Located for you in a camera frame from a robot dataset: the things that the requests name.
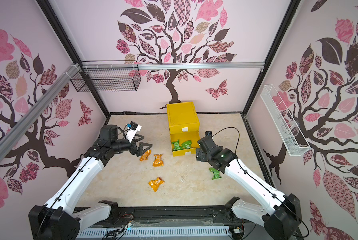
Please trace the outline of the green cookie packet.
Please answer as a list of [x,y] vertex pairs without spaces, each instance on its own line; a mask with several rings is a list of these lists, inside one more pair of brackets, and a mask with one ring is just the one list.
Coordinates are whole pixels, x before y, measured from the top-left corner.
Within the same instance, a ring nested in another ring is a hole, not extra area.
[[172,142],[172,146],[173,146],[173,151],[180,151],[183,149],[183,147],[181,146],[179,140]]
[[222,178],[220,171],[218,171],[217,169],[209,168],[209,171],[213,174],[212,180],[217,180]]
[[191,140],[184,141],[181,144],[181,147],[182,147],[182,149],[191,149],[192,148],[192,141]]

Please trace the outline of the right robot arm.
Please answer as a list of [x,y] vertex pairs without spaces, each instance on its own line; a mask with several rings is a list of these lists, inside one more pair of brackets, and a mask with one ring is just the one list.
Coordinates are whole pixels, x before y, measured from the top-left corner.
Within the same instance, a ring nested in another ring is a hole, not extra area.
[[205,157],[216,170],[239,183],[258,204],[236,200],[230,206],[234,216],[265,228],[274,240],[290,239],[302,222],[300,200],[272,187],[231,150],[217,146],[211,136],[198,140],[198,155]]

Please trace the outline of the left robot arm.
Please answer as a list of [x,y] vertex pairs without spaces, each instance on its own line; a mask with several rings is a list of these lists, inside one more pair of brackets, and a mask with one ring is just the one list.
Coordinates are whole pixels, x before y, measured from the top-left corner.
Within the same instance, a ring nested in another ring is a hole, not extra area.
[[35,240],[74,240],[80,232],[107,219],[118,220],[118,204],[100,201],[95,206],[76,212],[75,207],[95,176],[114,155],[129,152],[137,157],[152,148],[139,135],[141,126],[130,122],[125,129],[105,125],[99,137],[84,153],[83,159],[66,183],[44,205],[29,212],[32,237]]

